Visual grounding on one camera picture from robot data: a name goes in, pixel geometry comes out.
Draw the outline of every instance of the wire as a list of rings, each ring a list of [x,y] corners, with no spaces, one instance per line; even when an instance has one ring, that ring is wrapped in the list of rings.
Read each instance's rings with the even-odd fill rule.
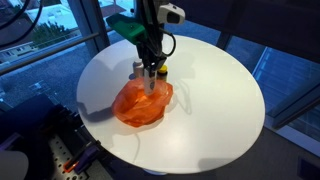
[[[23,7],[19,10],[18,13],[16,13],[14,15],[13,18],[11,18],[9,21],[7,21],[6,23],[0,25],[0,30],[9,26],[10,24],[12,24],[14,21],[16,21],[18,19],[18,17],[21,16],[22,13],[24,13],[24,11],[27,9],[28,5],[30,3],[30,0],[26,0],[26,2],[24,2]]]
[[[40,0],[40,7],[39,7],[39,10],[38,10],[37,17],[33,21],[32,25],[29,27],[29,29],[22,36],[20,36],[19,38],[15,39],[15,40],[13,40],[11,42],[5,43],[5,44],[0,44],[0,48],[6,47],[6,46],[9,46],[11,44],[14,44],[16,42],[21,41],[23,38],[25,38],[33,30],[33,28],[37,25],[38,20],[40,18],[40,15],[41,15],[41,12],[42,12],[42,5],[43,5],[43,0]]]
[[[162,54],[163,54],[165,57],[169,57],[169,56],[171,56],[171,55],[174,53],[174,51],[176,50],[176,38],[174,37],[174,35],[173,35],[171,32],[168,32],[168,31],[166,31],[166,30],[164,30],[164,29],[162,29],[162,28],[159,28],[159,29],[160,29],[160,31],[163,32],[164,34],[169,35],[169,36],[172,38],[172,40],[173,40],[173,47],[172,47],[171,52],[170,52],[169,54],[166,54],[166,53],[162,52]]]
[[[148,0],[148,6],[149,6],[149,10],[150,10],[149,13],[152,20],[152,30],[151,29],[150,30],[153,31],[153,33],[151,33],[153,38],[151,38],[150,41],[151,41],[151,44],[156,49],[156,56],[159,56],[162,53],[162,44],[161,44],[160,32],[159,32],[160,27],[159,27],[157,13],[156,13],[153,0]]]
[[[148,19],[147,19],[147,13],[146,13],[146,7],[147,5],[149,4],[146,4],[147,3],[147,0],[146,2],[144,2],[144,0],[141,0],[140,1],[140,10],[141,10],[141,18],[142,18],[142,22],[143,22],[143,25],[147,31],[147,34],[148,34],[148,39],[147,41],[145,41],[145,46],[153,53],[153,54],[158,54],[157,51],[158,49],[156,47],[154,47],[154,43],[153,43],[153,33],[151,32],[151,29],[150,29],[150,25],[149,25],[149,22],[148,22]]]

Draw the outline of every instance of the table top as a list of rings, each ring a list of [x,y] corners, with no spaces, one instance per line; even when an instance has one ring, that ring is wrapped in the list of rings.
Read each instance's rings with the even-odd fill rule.
[[[261,90],[250,72],[219,48],[175,36],[166,61],[174,94],[164,117],[134,128],[111,112],[133,72],[137,50],[127,40],[97,54],[77,88],[80,116],[91,135],[120,159],[165,173],[212,170],[243,155],[258,138],[265,117]],[[163,51],[172,40],[165,36]]]

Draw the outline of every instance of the plastic bag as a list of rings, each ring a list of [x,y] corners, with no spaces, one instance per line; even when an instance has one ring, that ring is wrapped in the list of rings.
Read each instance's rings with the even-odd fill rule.
[[[146,96],[143,78],[130,80],[116,96],[112,112],[119,120],[133,127],[151,124],[163,117],[172,94],[172,85],[165,81],[156,80],[153,94]]]

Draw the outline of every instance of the outdoor greenery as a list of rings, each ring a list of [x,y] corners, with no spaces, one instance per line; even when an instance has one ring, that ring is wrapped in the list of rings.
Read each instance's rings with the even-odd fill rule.
[[[68,39],[69,34],[70,30],[57,23],[43,23],[34,28],[32,33],[33,46],[41,49]]]

